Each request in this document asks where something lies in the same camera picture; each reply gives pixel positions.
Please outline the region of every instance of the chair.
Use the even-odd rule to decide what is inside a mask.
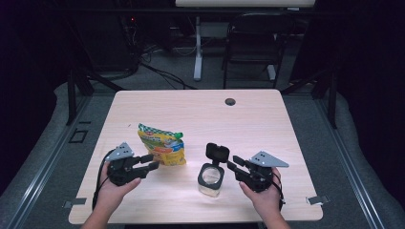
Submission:
[[[286,42],[294,29],[294,19],[283,13],[244,13],[236,16],[227,29],[223,61],[224,89],[228,80],[270,81],[270,79],[227,78],[228,63],[277,66],[273,88],[283,60]]]

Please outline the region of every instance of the snack bag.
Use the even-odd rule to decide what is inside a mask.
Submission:
[[[185,164],[182,133],[172,133],[139,124],[138,135],[149,154],[162,165]]]

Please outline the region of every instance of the robotic hand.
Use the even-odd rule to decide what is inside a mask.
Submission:
[[[110,161],[110,166],[107,170],[107,176],[117,186],[124,185],[131,182],[135,178],[146,178],[149,171],[153,171],[159,168],[159,162],[155,161],[149,163],[147,166],[134,168],[133,166],[138,163],[146,163],[153,160],[153,155],[146,156],[135,156],[134,152],[128,146],[126,142],[123,142],[115,150],[110,151],[107,156],[103,159],[100,169],[98,171],[96,191],[93,197],[93,209],[96,206],[98,191],[100,190],[103,182],[105,180],[100,179],[100,173],[104,161]]]
[[[243,160],[238,156],[234,156],[233,161],[242,167],[245,166],[249,173],[239,169],[236,164],[230,161],[227,162],[228,169],[235,173],[236,180],[244,182],[251,190],[260,193],[268,189],[271,185],[277,188],[280,193],[281,210],[285,203],[284,196],[281,185],[278,186],[273,181],[273,176],[276,175],[273,174],[272,167],[288,167],[288,164],[264,151],[259,152],[250,160]]]

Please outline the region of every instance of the table top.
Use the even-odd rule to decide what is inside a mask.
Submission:
[[[177,7],[311,8],[315,0],[176,0]]]
[[[225,104],[233,98],[233,106]],[[283,98],[276,90],[189,90],[118,92],[105,120],[77,198],[69,215],[73,224],[83,223],[92,212],[98,168],[103,157],[122,142],[135,156],[147,154],[138,136],[142,123],[164,131],[182,132],[185,165],[164,166],[151,171],[125,196],[109,223],[208,223],[261,221],[243,194],[232,171],[224,168],[220,194],[210,197],[198,188],[198,175],[209,142],[230,150],[229,159],[249,159],[261,150],[289,164],[282,174],[286,220],[318,220],[323,212],[306,198],[317,196]]]

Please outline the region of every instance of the chair leg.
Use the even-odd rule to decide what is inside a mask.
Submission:
[[[224,83],[223,83],[223,89],[226,89],[226,78],[227,78],[227,61],[224,61]]]
[[[274,76],[273,89],[275,89],[276,86],[277,86],[277,79],[278,79],[278,75],[279,75],[280,69],[281,69],[281,63],[278,63],[278,64],[277,64],[276,75]]]
[[[223,64],[221,65],[221,70],[224,69],[224,64],[225,64],[225,57],[223,58]]]

